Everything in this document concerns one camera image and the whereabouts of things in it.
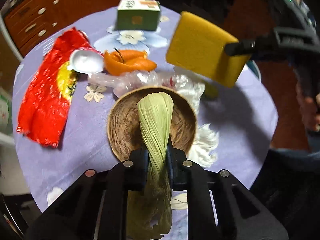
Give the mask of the right hand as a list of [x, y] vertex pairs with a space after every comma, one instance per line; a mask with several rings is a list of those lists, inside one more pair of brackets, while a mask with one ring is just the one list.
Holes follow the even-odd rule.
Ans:
[[310, 131], [319, 132], [319, 94], [315, 101], [305, 96], [299, 82], [296, 84], [296, 92], [304, 126]]

